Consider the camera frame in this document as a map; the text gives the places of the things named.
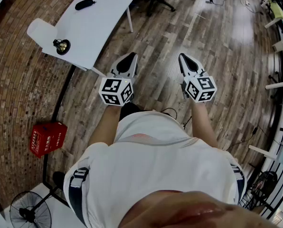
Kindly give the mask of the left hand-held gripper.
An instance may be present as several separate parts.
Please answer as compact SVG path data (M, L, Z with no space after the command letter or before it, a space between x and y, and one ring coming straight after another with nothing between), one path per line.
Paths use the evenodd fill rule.
M137 59L137 53L128 53L113 62L111 72L102 78L99 87L105 105L124 106L132 101Z

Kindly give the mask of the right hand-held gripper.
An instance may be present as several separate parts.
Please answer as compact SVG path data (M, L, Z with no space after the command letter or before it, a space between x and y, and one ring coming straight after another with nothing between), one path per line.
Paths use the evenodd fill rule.
M184 76L181 84L184 98L190 98L195 103L212 100L217 92L217 86L202 64L194 57L180 53L179 67Z

